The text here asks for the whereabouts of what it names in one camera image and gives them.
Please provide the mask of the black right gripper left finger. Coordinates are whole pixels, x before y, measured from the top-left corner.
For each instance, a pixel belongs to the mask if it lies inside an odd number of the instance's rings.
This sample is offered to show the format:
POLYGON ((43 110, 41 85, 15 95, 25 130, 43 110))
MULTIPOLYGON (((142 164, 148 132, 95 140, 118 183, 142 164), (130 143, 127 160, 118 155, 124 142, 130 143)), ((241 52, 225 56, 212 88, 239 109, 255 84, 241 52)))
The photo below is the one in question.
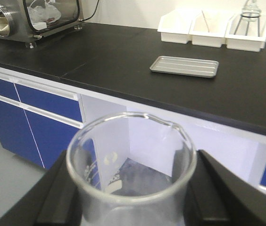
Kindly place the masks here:
POLYGON ((79 226, 79 202, 63 151, 42 178, 0 217, 0 226, 79 226))

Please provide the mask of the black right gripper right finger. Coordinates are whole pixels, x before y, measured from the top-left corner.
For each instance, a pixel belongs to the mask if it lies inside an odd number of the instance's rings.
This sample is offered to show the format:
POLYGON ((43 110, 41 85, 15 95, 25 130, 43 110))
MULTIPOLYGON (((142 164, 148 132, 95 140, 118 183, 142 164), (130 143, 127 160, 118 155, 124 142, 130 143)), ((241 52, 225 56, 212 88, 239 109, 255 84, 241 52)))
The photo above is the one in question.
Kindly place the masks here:
POLYGON ((187 226, 266 226, 266 194, 199 150, 184 221, 187 226))

